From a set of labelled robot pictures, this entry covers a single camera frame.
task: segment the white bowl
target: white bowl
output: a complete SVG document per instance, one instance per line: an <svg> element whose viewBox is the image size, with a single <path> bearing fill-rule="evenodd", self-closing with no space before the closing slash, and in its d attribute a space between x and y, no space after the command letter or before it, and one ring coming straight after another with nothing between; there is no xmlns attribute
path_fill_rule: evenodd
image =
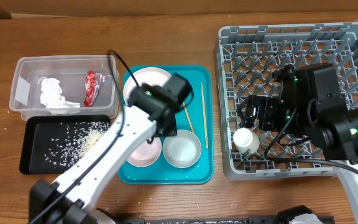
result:
<svg viewBox="0 0 358 224"><path fill-rule="evenodd" d="M161 139L154 137L151 144L143 142L135 151L128 157L127 161L136 167L147 167L153 164L160 157L161 154Z"/></svg>
<svg viewBox="0 0 358 224"><path fill-rule="evenodd" d="M169 74L169 72L155 67L142 68L134 72L134 76L139 86L142 86L143 83L150 86L163 86L171 78L171 74ZM129 95L135 87L136 84L134 79L129 77L125 82L124 89L122 91L125 103L128 103Z"/></svg>
<svg viewBox="0 0 358 224"><path fill-rule="evenodd" d="M165 159L174 167L187 168L201 156L201 143L191 131L178 130L174 137L165 138L162 146Z"/></svg>

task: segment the green light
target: green light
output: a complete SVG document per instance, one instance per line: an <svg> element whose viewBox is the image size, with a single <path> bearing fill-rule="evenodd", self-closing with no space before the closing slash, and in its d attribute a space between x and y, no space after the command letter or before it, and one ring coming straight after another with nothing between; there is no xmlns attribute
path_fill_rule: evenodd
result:
<svg viewBox="0 0 358 224"><path fill-rule="evenodd" d="M355 134L355 133L357 133L358 132L358 130L356 129L356 128L352 128L351 129L351 134Z"/></svg>

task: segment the gray dish rack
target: gray dish rack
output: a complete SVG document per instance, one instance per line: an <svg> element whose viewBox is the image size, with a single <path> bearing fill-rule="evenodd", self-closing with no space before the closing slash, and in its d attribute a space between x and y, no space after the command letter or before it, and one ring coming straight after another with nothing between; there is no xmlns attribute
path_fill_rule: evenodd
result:
<svg viewBox="0 0 358 224"><path fill-rule="evenodd" d="M348 108L358 108L358 22L222 27L215 56L225 176L232 180L335 176L331 167L321 164L275 164L263 159L261 155L274 136L258 130L257 122L253 131L260 139L258 151L252 155L238 152L232 143L240 122L236 109L248 95L278 96L280 84L273 82L272 71L289 63L298 68L321 62L336 67ZM275 146L270 155L324 158L322 150L310 142Z"/></svg>

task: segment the blue tray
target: blue tray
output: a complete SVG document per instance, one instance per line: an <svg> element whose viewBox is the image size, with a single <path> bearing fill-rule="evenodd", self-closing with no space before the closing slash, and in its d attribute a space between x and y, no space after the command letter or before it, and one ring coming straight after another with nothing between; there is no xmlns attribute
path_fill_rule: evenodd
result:
<svg viewBox="0 0 358 224"><path fill-rule="evenodd" d="M135 66L131 68L136 72L146 67L158 67L173 75L177 73L193 86L194 99L190 105L186 105L195 134L201 142L201 157L197 163L189 168L179 169L171 166L161 152L160 157L148 167L135 167L125 162L118 172L119 178L127 184L204 184L212 178L214 173L214 139L212 124L212 97L211 77L207 69L199 65L153 65ZM129 78L129 73L124 75L124 83ZM205 145L203 104L201 101L201 82L204 88L205 116L208 130L208 146ZM190 131L186 114L181 111L176 114L177 128Z"/></svg>

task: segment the table top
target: table top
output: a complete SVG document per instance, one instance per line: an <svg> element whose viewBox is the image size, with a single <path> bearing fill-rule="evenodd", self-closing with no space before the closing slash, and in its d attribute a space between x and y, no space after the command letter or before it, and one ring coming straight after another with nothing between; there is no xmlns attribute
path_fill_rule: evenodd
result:
<svg viewBox="0 0 358 224"><path fill-rule="evenodd" d="M213 178L204 185L127 185L114 177L98 206L117 217L231 218L274 215L306 205L337 223L354 223L336 178L231 181L223 174L219 101L213 50L223 26L358 21L358 12L294 12L197 16L77 17L0 20L0 223L27 220L29 190L39 178L19 172L25 122L10 111L17 61L46 55L105 54L112 48L128 65L191 65L211 74L214 119ZM125 68L120 64L122 77Z"/></svg>

